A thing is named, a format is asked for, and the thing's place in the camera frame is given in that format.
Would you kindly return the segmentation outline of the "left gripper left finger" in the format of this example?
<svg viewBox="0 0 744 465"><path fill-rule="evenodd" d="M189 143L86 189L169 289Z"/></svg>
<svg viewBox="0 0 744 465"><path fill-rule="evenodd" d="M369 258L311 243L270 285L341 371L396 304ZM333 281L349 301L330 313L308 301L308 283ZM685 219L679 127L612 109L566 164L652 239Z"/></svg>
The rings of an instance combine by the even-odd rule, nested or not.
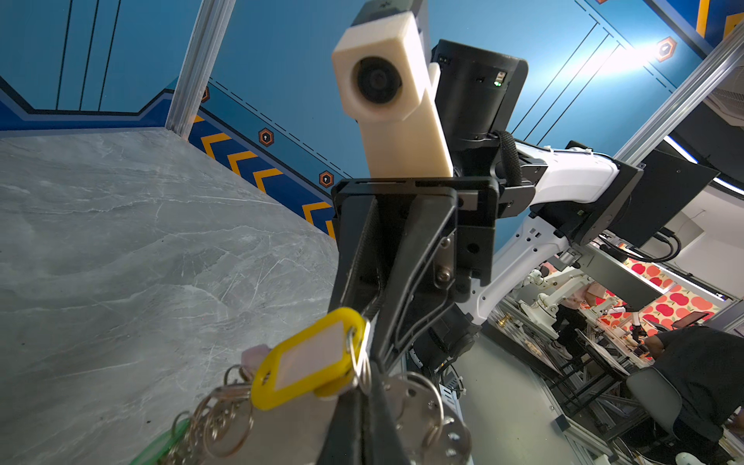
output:
<svg viewBox="0 0 744 465"><path fill-rule="evenodd" d="M339 397L317 465L362 464L362 405L360 389Z"/></svg>

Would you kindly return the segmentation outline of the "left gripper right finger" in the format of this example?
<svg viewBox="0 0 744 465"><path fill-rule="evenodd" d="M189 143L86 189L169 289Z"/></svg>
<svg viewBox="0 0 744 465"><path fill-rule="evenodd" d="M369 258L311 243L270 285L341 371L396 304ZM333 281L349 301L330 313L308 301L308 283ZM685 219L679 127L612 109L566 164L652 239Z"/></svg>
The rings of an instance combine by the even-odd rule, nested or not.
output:
<svg viewBox="0 0 744 465"><path fill-rule="evenodd" d="M383 376L374 362L370 365L371 388L365 405L365 463L409 465L411 463L398 433L383 386Z"/></svg>

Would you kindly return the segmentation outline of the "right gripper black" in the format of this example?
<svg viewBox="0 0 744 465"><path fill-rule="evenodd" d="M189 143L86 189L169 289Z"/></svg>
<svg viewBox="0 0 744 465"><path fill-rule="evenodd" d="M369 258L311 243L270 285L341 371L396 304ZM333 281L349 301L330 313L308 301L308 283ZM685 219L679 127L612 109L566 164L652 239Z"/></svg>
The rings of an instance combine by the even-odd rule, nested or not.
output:
<svg viewBox="0 0 744 465"><path fill-rule="evenodd" d="M329 312L375 317L382 302L370 356L391 371L453 305L457 284L490 275L497 221L527 207L533 191L488 176L340 181Z"/></svg>

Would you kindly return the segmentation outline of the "large metal band keyring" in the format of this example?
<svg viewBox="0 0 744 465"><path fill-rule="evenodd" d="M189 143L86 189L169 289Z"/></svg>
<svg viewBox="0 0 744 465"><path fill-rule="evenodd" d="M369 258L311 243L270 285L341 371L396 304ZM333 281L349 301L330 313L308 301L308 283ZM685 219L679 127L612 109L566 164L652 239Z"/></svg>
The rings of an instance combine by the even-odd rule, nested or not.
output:
<svg viewBox="0 0 744 465"><path fill-rule="evenodd" d="M176 416L139 464L467 464L472 436L437 384L368 358L348 384L270 411L252 402L265 345Z"/></svg>

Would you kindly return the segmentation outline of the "yellow key tag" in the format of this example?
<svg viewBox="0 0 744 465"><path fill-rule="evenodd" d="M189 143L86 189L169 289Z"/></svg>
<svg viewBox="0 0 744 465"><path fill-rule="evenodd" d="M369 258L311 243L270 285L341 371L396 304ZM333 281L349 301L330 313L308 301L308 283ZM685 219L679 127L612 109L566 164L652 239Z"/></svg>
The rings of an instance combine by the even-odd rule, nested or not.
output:
<svg viewBox="0 0 744 465"><path fill-rule="evenodd" d="M252 383L253 405L269 411L302 395L340 395L370 385L367 345L371 325L341 307L274 347Z"/></svg>

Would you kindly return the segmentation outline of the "green key tag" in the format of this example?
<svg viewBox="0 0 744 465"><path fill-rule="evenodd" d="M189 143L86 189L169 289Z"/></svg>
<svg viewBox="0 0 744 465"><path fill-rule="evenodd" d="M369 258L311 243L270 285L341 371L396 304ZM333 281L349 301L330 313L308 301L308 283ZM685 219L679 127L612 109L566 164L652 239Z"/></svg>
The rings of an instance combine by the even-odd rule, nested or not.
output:
<svg viewBox="0 0 744 465"><path fill-rule="evenodd" d="M164 464L169 454L183 440L190 426L190 420L180 420L170 430L156 437L130 465Z"/></svg>

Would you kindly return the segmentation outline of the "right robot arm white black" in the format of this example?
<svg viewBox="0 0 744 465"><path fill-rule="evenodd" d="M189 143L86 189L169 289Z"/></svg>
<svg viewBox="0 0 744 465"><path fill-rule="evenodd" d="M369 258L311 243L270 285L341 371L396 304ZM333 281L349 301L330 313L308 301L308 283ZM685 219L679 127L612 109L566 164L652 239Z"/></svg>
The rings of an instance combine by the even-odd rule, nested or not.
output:
<svg viewBox="0 0 744 465"><path fill-rule="evenodd" d="M432 61L453 177L345 179L332 190L332 306L375 322L378 372L410 356L429 378L472 347L533 269L604 232L642 176L587 149L516 141L506 125L524 60L443 40Z"/></svg>

